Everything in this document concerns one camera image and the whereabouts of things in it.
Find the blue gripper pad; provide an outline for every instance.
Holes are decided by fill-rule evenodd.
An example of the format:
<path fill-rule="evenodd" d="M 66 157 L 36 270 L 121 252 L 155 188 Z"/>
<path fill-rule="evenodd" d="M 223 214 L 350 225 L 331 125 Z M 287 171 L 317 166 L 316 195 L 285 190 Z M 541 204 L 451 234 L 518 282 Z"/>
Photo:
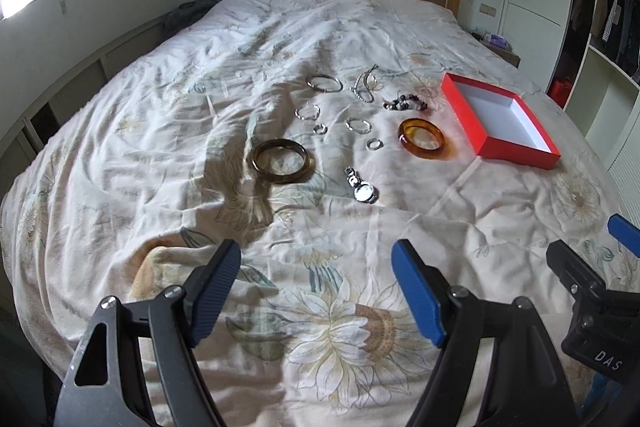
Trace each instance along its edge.
<path fill-rule="evenodd" d="M 451 313 L 449 283 L 440 270 L 422 262 L 407 239 L 396 241 L 391 248 L 391 266 L 420 333 L 442 347 L 447 339 L 444 322 Z"/>
<path fill-rule="evenodd" d="M 613 214 L 607 223 L 610 235 L 625 245 L 636 257 L 640 257 L 640 230 L 620 214 Z"/>
<path fill-rule="evenodd" d="M 240 270 L 241 253 L 236 241 L 225 239 L 207 266 L 196 269 L 197 279 L 188 285 L 185 306 L 191 306 L 190 344 L 195 347 L 216 325 L 222 306 Z"/>

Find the silver bangle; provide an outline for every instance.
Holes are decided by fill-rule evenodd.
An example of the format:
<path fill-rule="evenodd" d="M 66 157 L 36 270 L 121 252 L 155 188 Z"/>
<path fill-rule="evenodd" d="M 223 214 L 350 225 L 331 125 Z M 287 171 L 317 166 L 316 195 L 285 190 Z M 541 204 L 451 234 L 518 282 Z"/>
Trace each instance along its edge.
<path fill-rule="evenodd" d="M 367 126 L 367 129 L 362 130 L 362 129 L 353 128 L 351 126 L 351 123 L 355 121 L 362 122 L 364 125 Z M 357 116 L 352 116 L 351 118 L 348 118 L 344 124 L 347 126 L 347 129 L 349 129 L 350 131 L 356 132 L 358 134 L 367 134 L 371 132 L 371 124 L 368 121 L 364 120 L 363 118 L 358 118 Z"/>
<path fill-rule="evenodd" d="M 315 84 L 313 84 L 311 82 L 314 78 L 328 78 L 329 80 L 332 80 L 336 84 L 338 84 L 338 89 L 324 89 L 324 87 L 316 86 Z M 341 81 L 338 80 L 337 78 L 335 78 L 334 76 L 331 76 L 329 74 L 322 74 L 322 73 L 310 74 L 306 78 L 306 85 L 309 86 L 311 89 L 315 89 L 316 91 L 320 91 L 320 92 L 340 92 L 342 90 L 342 88 L 344 87 L 342 85 Z"/>
<path fill-rule="evenodd" d="M 382 143 L 380 138 L 372 138 L 367 141 L 367 149 L 370 151 L 377 151 L 378 149 L 382 149 L 384 146 L 385 144 Z"/>
<path fill-rule="evenodd" d="M 316 112 L 313 116 L 302 116 L 300 115 L 300 110 L 303 107 L 306 107 L 307 105 L 310 105 L 311 107 L 313 107 Z M 315 104 L 315 103 L 305 103 L 305 105 L 303 105 L 302 107 L 299 107 L 296 109 L 296 117 L 300 118 L 300 120 L 317 120 L 318 116 L 320 116 L 320 108 Z"/>

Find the floral bedsheet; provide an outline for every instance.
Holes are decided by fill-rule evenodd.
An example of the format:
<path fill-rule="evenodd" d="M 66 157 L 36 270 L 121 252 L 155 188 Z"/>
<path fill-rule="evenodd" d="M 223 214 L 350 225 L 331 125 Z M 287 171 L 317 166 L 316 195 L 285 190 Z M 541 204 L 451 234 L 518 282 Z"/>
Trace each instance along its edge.
<path fill-rule="evenodd" d="M 348 87 L 373 64 L 366 104 Z M 440 90 L 444 71 L 521 95 L 561 151 L 558 167 L 476 157 Z M 345 89 L 310 89 L 316 73 Z M 399 122 L 418 116 L 382 108 L 399 92 L 428 101 L 447 139 L 443 159 L 399 146 Z M 317 122 L 294 116 L 306 102 L 321 109 Z M 352 116 L 371 133 L 350 132 Z M 313 133 L 315 123 L 328 132 Z M 310 151 L 308 180 L 255 177 L 247 156 L 273 137 Z M 371 137 L 384 147 L 368 150 Z M 292 166 L 287 155 L 269 160 Z M 378 188 L 375 203 L 353 199 L 347 166 Z M 480 298 L 529 296 L 559 342 L 572 299 L 546 267 L 549 242 L 566 241 L 610 287 L 638 290 L 638 260 L 606 231 L 616 212 L 625 214 L 612 180 L 574 124 L 447 10 L 417 0 L 224 0 L 63 126 L 2 202 L 0 239 L 22 327 L 63 376 L 103 296 L 149 298 L 231 237 L 242 268 L 195 350 L 228 424 L 400 426 L 438 351 L 418 334 L 391 271 L 394 241 L 408 238 Z M 147 344 L 143 358 L 165 425 Z M 590 372 L 562 362 L 579 399 Z M 476 383 L 463 425 L 481 391 Z"/>

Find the watch face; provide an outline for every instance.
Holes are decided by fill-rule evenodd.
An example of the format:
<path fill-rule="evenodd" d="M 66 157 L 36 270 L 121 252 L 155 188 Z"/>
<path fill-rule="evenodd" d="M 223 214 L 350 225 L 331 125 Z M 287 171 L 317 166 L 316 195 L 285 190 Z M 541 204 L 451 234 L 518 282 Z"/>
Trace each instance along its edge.
<path fill-rule="evenodd" d="M 375 189 L 373 185 L 368 183 L 361 183 L 353 191 L 353 196 L 362 203 L 368 203 L 375 196 Z"/>

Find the cardboard box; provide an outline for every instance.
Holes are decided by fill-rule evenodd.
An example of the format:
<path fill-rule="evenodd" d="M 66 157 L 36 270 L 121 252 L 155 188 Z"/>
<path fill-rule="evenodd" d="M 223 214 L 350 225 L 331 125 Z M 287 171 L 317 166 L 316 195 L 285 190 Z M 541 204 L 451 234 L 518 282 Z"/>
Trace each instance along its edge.
<path fill-rule="evenodd" d="M 478 156 L 552 169 L 560 152 L 515 93 L 445 73 L 442 90 Z"/>

